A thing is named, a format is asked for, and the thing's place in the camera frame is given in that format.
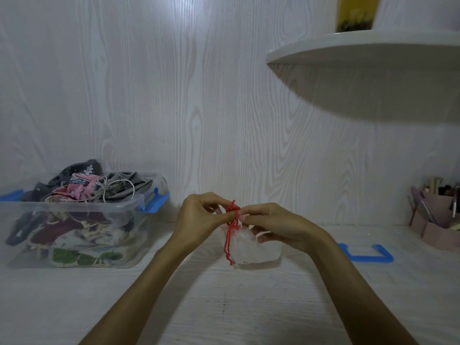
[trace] white desk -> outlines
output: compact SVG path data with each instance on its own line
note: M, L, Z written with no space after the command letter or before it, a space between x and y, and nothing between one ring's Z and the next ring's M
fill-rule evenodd
M169 237L164 224L146 257L116 269L6 268L0 259L0 343L77 344ZM460 250L437 251L406 227L328 226L350 252L382 244L390 264L356 263L376 293L421 344L460 342ZM139 344L349 344L310 258L289 247L263 269L229 266L211 236L171 278Z

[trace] blue clip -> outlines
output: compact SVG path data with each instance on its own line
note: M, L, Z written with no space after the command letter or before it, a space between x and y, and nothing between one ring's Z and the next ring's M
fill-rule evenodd
M23 196L24 190L16 190L9 194L0 196L0 202L18 202Z
M138 207L141 212L146 212L146 213L158 212L158 209L160 209L160 207L163 205L163 203L166 202L166 200L169 197L169 191L166 195L160 195L158 194L158 188L155 188L153 192L155 193L155 196L150 200L149 203L147 203L145 208L142 208L141 206Z
M373 249L383 255L382 257L372 255L351 255L348 252L348 246L346 244L338 243L338 245L351 261L360 261L362 263L391 263L395 260L393 255L383 248L382 245L372 245Z

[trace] wood grain wall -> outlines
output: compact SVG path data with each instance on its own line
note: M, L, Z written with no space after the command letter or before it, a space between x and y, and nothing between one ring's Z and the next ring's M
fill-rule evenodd
M265 64L337 0L0 0L1 182L88 158L319 223L405 224L451 179L459 73ZM459 30L457 0L382 0L375 28Z

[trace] clear plastic bag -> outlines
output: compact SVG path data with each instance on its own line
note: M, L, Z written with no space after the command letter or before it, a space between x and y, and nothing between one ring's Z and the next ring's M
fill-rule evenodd
M224 224L218 228L218 234L222 245L226 245L228 225ZM229 253L227 258L235 264L255 264L277 260L281 255L282 243L269 241L258 243L256 236L249 227L238 223L238 229L231 229Z

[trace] floating shelf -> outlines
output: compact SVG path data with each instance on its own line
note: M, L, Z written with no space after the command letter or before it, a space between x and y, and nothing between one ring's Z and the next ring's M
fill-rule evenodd
M269 52L267 64L460 70L460 33L364 30L328 34Z

